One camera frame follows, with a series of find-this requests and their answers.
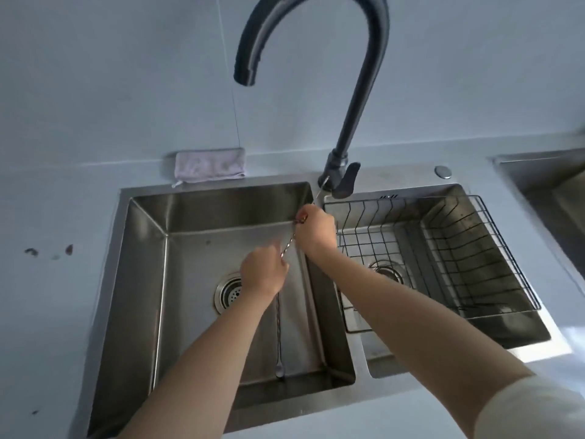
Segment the person's left forearm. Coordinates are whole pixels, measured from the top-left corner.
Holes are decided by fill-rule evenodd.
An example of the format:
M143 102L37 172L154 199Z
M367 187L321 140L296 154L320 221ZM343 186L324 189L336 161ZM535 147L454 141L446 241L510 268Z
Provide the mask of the person's left forearm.
M245 287L185 351L118 439L220 439L254 334L277 293Z

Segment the person's left hand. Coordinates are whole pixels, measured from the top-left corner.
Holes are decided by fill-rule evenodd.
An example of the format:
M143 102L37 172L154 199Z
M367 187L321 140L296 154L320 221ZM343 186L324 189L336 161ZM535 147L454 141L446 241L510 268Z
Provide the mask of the person's left hand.
M267 248L260 246L252 250L243 260L240 267L242 295L256 299L272 300L282 290L287 275L270 275L267 265Z

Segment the twisted metal bar spoon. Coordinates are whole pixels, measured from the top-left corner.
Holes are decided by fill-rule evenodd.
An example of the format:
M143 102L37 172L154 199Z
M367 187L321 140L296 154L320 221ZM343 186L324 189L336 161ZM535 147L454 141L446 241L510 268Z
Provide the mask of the twisted metal bar spoon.
M317 205L321 196L323 196L324 194L327 193L327 190L325 189L325 187L327 186L327 183L329 182L329 175L326 175L323 179L319 178L318 180L318 186L319 186L319 190L316 193L315 197L313 198L311 205ZM287 250L289 250L290 246L292 245L292 243L294 242L294 238L295 238L295 229L293 229L293 233L288 241L288 243L286 243L286 245L284 246L284 249L281 252L281 259L284 258L284 255L287 253Z

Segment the pink dish cloth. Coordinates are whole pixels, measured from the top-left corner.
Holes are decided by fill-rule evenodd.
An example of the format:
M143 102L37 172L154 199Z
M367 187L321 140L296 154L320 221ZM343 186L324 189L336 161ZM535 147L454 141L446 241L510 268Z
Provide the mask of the pink dish cloth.
M175 155L173 188L182 184L237 180L246 176L244 148L183 151Z

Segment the long metal spoon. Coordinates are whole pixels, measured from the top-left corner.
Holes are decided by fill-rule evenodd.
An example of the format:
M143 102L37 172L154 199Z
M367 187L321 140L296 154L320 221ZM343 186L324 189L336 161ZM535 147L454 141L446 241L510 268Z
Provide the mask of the long metal spoon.
M275 376L277 379L284 378L284 364L282 362L282 326L281 326L281 308L280 293L275 296L275 321L276 321L276 340L277 340L277 359L275 364Z

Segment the large round drain strainer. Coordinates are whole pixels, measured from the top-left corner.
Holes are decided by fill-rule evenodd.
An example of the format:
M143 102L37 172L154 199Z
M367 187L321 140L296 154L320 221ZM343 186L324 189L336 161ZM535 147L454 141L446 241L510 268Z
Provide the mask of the large round drain strainer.
M214 291L214 307L221 315L238 298L242 291L242 281L239 273L230 273L224 276Z

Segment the white sleeve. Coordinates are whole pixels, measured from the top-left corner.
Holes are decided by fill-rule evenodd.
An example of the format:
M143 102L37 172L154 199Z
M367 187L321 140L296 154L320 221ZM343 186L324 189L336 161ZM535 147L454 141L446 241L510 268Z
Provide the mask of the white sleeve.
M540 376L523 378L490 399L473 439L585 439L585 398Z

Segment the person's right hand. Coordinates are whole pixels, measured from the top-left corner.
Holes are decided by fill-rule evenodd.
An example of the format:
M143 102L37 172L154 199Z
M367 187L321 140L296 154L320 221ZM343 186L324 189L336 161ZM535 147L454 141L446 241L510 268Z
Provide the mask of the person's right hand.
M334 217L322 210L318 216L312 216L304 224L296 225L294 240L311 261L318 263L320 255L337 250Z

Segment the stainless steel single sink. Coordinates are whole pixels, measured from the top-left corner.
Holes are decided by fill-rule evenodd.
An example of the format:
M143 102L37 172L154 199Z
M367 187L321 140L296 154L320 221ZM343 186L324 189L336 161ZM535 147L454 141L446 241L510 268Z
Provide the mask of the stainless steel single sink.
M492 162L585 292L585 148L500 155Z

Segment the person's right forearm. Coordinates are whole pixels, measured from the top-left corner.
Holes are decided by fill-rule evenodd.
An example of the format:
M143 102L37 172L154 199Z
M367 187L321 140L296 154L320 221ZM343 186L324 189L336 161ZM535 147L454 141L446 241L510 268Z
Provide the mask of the person's right forearm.
M303 251L346 295L371 329L472 439L480 412L533 372L445 306L358 264L335 244Z

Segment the stainless steel double sink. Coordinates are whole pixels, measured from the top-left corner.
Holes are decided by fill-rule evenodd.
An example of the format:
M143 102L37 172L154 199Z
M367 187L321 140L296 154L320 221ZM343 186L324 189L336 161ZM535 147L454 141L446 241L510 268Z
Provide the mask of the stainless steel double sink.
M256 246L277 237L286 244L297 210L312 202L318 189L313 176L275 176L121 191L87 356L83 402L92 397L92 405L88 414L78 414L87 428L83 437L106 439L120 432L219 316L213 303L219 281L238 273ZM351 197L335 200L326 193L318 204L395 194L478 196L454 180L439 179L432 169L403 175L365 170ZM274 302L252 341L227 433L418 386L300 249L291 247L284 257L290 265L280 292L284 378L275 376ZM537 331L505 341L479 330L525 363L571 354L531 289L541 305Z

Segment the dark grey gooseneck faucet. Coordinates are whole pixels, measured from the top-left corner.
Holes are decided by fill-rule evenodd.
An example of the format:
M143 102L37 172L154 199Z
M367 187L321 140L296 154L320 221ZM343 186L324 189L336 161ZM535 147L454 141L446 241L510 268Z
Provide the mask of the dark grey gooseneck faucet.
M306 1L258 1L240 37L233 72L237 84L243 87L255 84L261 54L272 32L285 16ZM353 1L366 18L369 40L338 142L328 155L324 171L318 178L321 190L330 192L334 199L346 199L354 193L361 164L348 163L348 150L382 65L390 34L387 0Z

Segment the small round drain strainer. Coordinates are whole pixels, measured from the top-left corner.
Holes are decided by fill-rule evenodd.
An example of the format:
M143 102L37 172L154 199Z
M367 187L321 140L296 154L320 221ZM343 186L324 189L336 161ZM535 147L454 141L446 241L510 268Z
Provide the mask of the small round drain strainer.
M378 260L368 265L368 268L399 284L406 284L407 272L400 265L390 260Z

